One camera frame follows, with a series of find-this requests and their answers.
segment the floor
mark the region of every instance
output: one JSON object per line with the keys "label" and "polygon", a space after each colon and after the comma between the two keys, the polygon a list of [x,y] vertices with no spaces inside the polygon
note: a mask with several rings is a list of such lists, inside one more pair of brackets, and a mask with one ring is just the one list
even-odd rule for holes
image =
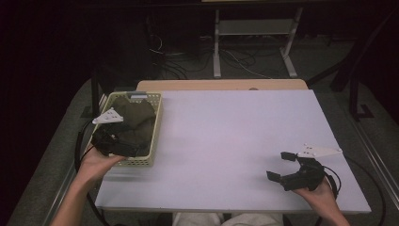
{"label": "floor", "polygon": [[[235,37],[221,40],[221,79],[290,79],[279,48],[284,37]],[[308,80],[328,67],[342,60],[350,51],[352,42],[333,42],[327,46],[327,37],[295,40],[290,57],[298,73],[298,78]],[[152,53],[165,53],[165,60],[156,63],[158,79],[214,79],[212,63],[212,40],[200,38],[200,54],[192,55],[176,47],[164,44],[163,48],[153,46]],[[323,108],[330,127],[348,158],[372,213],[347,216],[352,225],[396,225],[399,221],[398,205],[391,198],[381,174],[375,170],[367,150],[377,151],[394,181],[399,180],[398,159],[399,126],[375,100],[373,94],[360,86],[359,103],[367,105],[374,114],[371,119],[353,121],[348,113],[348,88],[343,92],[333,92],[329,88],[335,73],[310,86]],[[76,93],[64,119],[50,143],[40,166],[25,191],[20,204],[14,211],[9,225],[45,225],[56,210],[56,200],[60,200],[62,187],[68,184],[62,175],[71,171],[72,151],[77,131],[88,119],[82,112],[90,106],[90,82]],[[46,197],[38,193],[49,192]],[[110,225],[140,225],[139,221],[154,221],[159,213],[110,212],[104,213]],[[315,215],[289,215],[293,225],[312,225]],[[82,225],[99,225],[89,206],[85,207]]]}

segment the white table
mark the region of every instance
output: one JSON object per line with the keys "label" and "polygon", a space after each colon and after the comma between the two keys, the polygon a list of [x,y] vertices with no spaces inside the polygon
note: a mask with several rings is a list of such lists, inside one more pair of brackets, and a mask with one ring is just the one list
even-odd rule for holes
{"label": "white table", "polygon": [[[280,159],[304,143],[339,148],[312,90],[164,91],[164,115],[152,168],[113,168],[96,205],[113,210],[310,211],[266,171],[299,170]],[[341,154],[318,159],[335,170],[344,213],[371,209]]]}

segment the gray carpet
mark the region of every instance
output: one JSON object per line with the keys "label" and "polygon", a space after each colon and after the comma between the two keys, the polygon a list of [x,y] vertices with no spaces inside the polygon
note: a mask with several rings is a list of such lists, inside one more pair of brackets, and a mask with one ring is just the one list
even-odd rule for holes
{"label": "gray carpet", "polygon": [[[183,73],[188,79],[214,79],[211,44],[211,41],[204,39],[202,42],[204,51],[200,57],[191,57],[181,54],[179,50],[171,50],[169,53],[173,55],[169,56],[167,61],[169,67],[167,70],[160,69],[159,79],[177,79],[178,76],[183,78]],[[279,46],[282,44],[283,39],[280,38],[249,37],[240,40],[223,40],[221,48],[228,52],[221,54],[222,79],[256,79],[263,76],[289,79],[279,55]],[[350,42],[334,42],[328,47],[324,37],[296,40],[290,56],[299,75],[298,78],[307,80],[339,62],[346,56],[351,46]],[[249,56],[244,51],[257,56]],[[241,66],[231,60],[231,54],[236,58],[242,58],[242,64],[250,64],[249,69],[252,73],[240,69]],[[345,155],[365,168],[382,188],[387,208],[383,225],[397,225],[398,209],[378,179],[378,174],[367,157],[355,127],[359,124],[364,129],[387,168],[398,180],[399,166],[396,164],[396,159],[399,155],[399,126],[364,86],[360,86],[359,103],[367,105],[375,117],[354,122],[348,113],[348,89],[343,92],[332,92],[329,88],[333,76],[334,74],[321,80],[310,89],[316,93],[327,121]],[[90,106],[90,101],[90,83],[87,81],[72,100],[8,225],[43,225],[51,218],[52,210],[56,209],[56,206],[53,206],[54,203],[56,204],[54,200],[59,200],[58,191],[63,185],[68,184],[64,178],[72,166],[77,132],[88,120],[82,117],[82,113],[86,107]],[[378,190],[361,168],[351,162],[348,163],[372,208],[372,213],[347,216],[347,218],[352,225],[377,225],[383,214]],[[130,226],[139,225],[139,219],[156,219],[159,215],[159,213],[128,211],[106,211],[104,214],[111,225],[122,223]],[[312,225],[316,221],[315,215],[289,215],[288,217],[293,225]],[[101,225],[88,205],[85,207],[82,225]]]}

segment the wrist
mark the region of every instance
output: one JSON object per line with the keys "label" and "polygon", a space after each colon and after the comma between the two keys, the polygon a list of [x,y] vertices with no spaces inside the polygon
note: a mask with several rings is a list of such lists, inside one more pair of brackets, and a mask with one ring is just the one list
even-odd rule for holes
{"label": "wrist", "polygon": [[71,188],[77,192],[88,193],[95,186],[95,182],[88,180],[85,177],[80,177],[79,174],[71,183]]}

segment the finger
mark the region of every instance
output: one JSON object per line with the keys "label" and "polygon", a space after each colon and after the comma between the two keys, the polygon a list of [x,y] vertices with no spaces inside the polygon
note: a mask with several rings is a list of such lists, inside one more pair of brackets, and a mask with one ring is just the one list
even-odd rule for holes
{"label": "finger", "polygon": [[109,161],[116,164],[122,160],[125,160],[127,157],[121,155],[112,155],[109,157]]}

